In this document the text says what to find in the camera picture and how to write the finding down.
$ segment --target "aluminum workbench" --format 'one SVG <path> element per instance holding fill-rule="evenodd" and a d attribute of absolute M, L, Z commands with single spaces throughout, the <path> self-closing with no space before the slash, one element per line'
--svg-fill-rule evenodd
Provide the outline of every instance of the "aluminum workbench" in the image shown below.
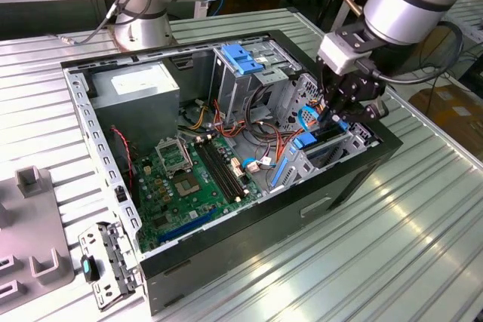
<path fill-rule="evenodd" d="M 321 37 L 287 10 L 172 29 L 181 43 L 281 29 L 311 57 Z M 81 46 L 0 42 L 0 177 L 49 168 L 76 270 L 2 322 L 151 320 L 139 293 L 101 314 L 79 265 L 78 234 L 108 211 L 59 62 L 115 52 L 108 32 Z M 472 320 L 483 307 L 483 166 L 397 94 L 385 99 L 383 123 L 404 145 L 350 201 L 152 320 Z"/>
<path fill-rule="evenodd" d="M 483 42 L 483 0 L 457 0 L 445 19 L 459 26 L 475 43 Z"/>

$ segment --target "metal bracket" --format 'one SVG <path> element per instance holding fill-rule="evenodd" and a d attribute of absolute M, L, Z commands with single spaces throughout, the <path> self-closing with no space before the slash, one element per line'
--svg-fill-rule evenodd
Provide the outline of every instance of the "metal bracket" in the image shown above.
<path fill-rule="evenodd" d="M 78 239 L 82 254 L 93 256 L 100 273 L 92 289 L 101 311 L 129 297 L 142 284 L 134 251 L 119 222 L 93 225 Z"/>

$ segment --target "wire bundle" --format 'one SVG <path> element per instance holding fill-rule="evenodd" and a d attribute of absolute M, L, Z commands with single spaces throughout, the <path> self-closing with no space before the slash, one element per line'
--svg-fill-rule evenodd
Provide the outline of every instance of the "wire bundle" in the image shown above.
<path fill-rule="evenodd" d="M 191 127 L 188 127 L 190 130 L 198 130 L 203 124 L 203 117 L 205 116 L 205 112 L 208 110 L 206 106 L 202 106 L 202 109 L 199 113 L 198 121 Z"/>
<path fill-rule="evenodd" d="M 124 144 L 124 148 L 126 149 L 126 157 L 128 158 L 128 168 L 129 168 L 129 191 L 132 192 L 134 175 L 133 175 L 133 163 L 131 160 L 131 153 L 129 152 L 128 141 L 121 133 L 121 131 L 119 131 L 117 128 L 111 127 L 111 131 L 121 138 L 121 141 Z"/>

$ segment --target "red wire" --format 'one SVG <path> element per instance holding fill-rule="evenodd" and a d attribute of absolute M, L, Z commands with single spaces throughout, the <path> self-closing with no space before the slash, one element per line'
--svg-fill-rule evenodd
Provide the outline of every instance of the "red wire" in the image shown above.
<path fill-rule="evenodd" d="M 131 192 L 133 189 L 133 163 L 131 161 L 131 153 L 129 152 L 128 141 L 124 137 L 124 135 L 119 131 L 117 128 L 112 127 L 112 131 L 117 133 L 119 137 L 121 137 L 122 143 L 124 143 L 124 147 L 126 148 L 126 153 L 128 154 L 128 166 L 129 166 L 129 191 Z"/>

